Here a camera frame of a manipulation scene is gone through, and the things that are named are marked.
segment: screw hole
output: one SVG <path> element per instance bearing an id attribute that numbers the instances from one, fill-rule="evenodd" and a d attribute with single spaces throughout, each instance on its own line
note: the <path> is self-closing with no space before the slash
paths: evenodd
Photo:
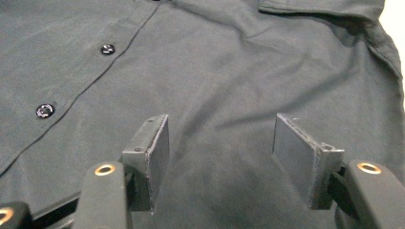
<path id="1" fill-rule="evenodd" d="M 357 167 L 368 174 L 378 175 L 381 174 L 381 169 L 371 163 L 359 163 Z"/>
<path id="2" fill-rule="evenodd" d="M 0 226 L 9 221 L 14 215 L 14 211 L 11 208 L 0 209 Z"/>
<path id="3" fill-rule="evenodd" d="M 106 176 L 114 172 L 116 169 L 116 166 L 111 165 L 111 164 L 104 164 L 96 168 L 95 174 L 97 176 Z"/>

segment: button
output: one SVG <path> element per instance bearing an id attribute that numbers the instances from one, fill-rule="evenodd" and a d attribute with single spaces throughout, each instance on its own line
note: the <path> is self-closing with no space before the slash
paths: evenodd
<path id="1" fill-rule="evenodd" d="M 114 47 L 114 45 L 103 45 L 101 47 L 101 53 L 105 55 L 111 55 L 114 52 L 116 52 L 116 48 Z"/>
<path id="2" fill-rule="evenodd" d="M 48 118 L 54 113 L 54 107 L 51 104 L 42 104 L 36 109 L 36 115 L 40 118 Z"/>

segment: shirt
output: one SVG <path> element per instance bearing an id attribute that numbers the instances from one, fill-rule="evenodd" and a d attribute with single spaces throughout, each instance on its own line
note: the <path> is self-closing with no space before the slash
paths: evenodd
<path id="1" fill-rule="evenodd" d="M 335 228 L 271 158 L 277 113 L 403 183 L 399 58 L 384 2 L 2 0 L 0 201 L 36 212 L 169 114 L 171 159 L 138 228 Z M 111 44 L 115 52 L 100 49 Z M 52 104 L 48 118 L 35 115 Z"/>

